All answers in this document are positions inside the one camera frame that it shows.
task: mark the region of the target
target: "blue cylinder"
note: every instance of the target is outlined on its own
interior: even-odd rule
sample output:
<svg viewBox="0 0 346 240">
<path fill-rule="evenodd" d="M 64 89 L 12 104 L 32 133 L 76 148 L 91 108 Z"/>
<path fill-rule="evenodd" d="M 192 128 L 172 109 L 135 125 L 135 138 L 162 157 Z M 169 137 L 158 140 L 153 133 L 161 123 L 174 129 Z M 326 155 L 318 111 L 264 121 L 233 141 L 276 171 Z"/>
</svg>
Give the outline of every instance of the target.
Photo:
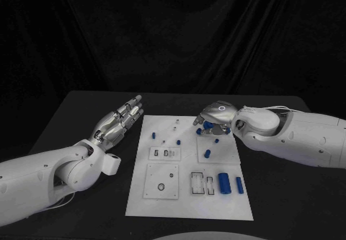
<svg viewBox="0 0 346 240">
<path fill-rule="evenodd" d="M 243 185 L 243 179 L 241 177 L 238 176 L 237 178 L 237 186 L 238 186 L 238 191 L 240 191 L 240 194 L 244 194 L 244 185 Z"/>
<path fill-rule="evenodd" d="M 204 129 L 213 129 L 215 127 L 215 125 L 208 122 L 208 121 L 204 121 Z"/>
<path fill-rule="evenodd" d="M 230 175 L 227 173 L 218 174 L 218 182 L 220 182 L 220 191 L 223 194 L 230 194 L 231 191 L 231 185 L 230 185 Z"/>
<path fill-rule="evenodd" d="M 205 152 L 205 155 L 204 155 L 204 157 L 208 159 L 208 158 L 210 158 L 210 156 L 211 156 L 211 150 L 208 149 L 208 150 L 207 150 L 207 152 Z"/>
</svg>

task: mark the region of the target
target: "circular hole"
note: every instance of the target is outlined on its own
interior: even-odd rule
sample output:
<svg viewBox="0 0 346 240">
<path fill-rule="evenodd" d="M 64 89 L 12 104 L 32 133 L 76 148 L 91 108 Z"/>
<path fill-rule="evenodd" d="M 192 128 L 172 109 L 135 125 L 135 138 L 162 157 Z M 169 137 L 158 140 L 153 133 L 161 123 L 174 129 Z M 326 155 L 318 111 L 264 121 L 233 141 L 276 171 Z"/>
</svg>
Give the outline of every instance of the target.
<svg viewBox="0 0 346 240">
<path fill-rule="evenodd" d="M 158 186 L 159 190 L 162 191 L 165 189 L 165 184 L 161 183 L 159 186 Z"/>
</svg>

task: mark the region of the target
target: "black table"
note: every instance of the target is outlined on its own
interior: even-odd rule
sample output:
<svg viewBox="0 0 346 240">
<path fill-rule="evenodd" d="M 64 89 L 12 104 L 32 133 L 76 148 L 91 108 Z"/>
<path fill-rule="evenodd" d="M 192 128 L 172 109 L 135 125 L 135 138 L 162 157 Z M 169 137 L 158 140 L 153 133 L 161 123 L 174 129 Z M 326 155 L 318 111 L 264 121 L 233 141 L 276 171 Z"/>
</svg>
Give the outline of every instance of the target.
<svg viewBox="0 0 346 240">
<path fill-rule="evenodd" d="M 89 138 L 102 117 L 138 94 L 71 92 L 31 154 L 68 147 Z M 218 100 L 238 108 L 285 105 L 309 112 L 296 96 L 140 94 L 148 115 L 197 116 Z M 126 216 L 142 124 L 143 117 L 110 150 L 122 157 L 117 174 L 102 174 L 96 185 L 77 193 L 67 206 L 3 226 L 0 236 L 152 240 L 178 233 L 217 231 L 269 240 L 346 238 L 345 169 L 305 166 L 253 151 L 238 139 L 254 221 Z"/>
</svg>

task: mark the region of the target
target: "robotic hand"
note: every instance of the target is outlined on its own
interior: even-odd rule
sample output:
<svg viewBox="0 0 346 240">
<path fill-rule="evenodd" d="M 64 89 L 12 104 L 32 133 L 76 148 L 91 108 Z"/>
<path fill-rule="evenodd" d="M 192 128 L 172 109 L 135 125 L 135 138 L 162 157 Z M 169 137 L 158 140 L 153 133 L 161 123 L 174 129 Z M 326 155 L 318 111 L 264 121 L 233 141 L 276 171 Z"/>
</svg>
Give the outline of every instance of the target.
<svg viewBox="0 0 346 240">
<path fill-rule="evenodd" d="M 275 113 L 272 110 L 289 110 Z M 213 123 L 201 134 L 223 135 L 231 131 L 256 151 L 300 164 L 346 168 L 346 121 L 334 116 L 306 113 L 286 106 L 237 109 L 214 102 L 198 115 L 194 125 Z"/>
<path fill-rule="evenodd" d="M 51 206 L 87 190 L 102 172 L 117 173 L 122 159 L 106 151 L 119 144 L 145 112 L 142 98 L 139 95 L 106 115 L 89 140 L 0 163 L 0 226 L 61 207 Z"/>
</svg>

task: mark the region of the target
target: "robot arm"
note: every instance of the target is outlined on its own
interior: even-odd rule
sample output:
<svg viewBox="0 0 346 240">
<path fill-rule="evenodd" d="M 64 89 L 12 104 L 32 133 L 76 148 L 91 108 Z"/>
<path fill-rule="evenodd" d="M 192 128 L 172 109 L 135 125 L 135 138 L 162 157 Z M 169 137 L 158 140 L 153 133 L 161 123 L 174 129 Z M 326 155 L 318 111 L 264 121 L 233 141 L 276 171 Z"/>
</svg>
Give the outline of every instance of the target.
<svg viewBox="0 0 346 240">
<path fill-rule="evenodd" d="M 119 144 L 145 112 L 140 100 L 139 95 L 100 120 L 89 140 L 0 163 L 0 226 L 45 211 L 67 195 L 87 190 L 102 172 L 117 173 L 122 159 L 106 151 Z M 58 186 L 55 176 L 63 181 Z"/>
<path fill-rule="evenodd" d="M 318 113 L 290 109 L 275 113 L 283 106 L 241 110 L 231 103 L 218 101 L 202 111 L 194 125 L 207 120 L 214 127 L 201 134 L 228 134 L 228 128 L 244 144 L 279 158 L 300 164 L 346 168 L 346 121 Z"/>
</svg>

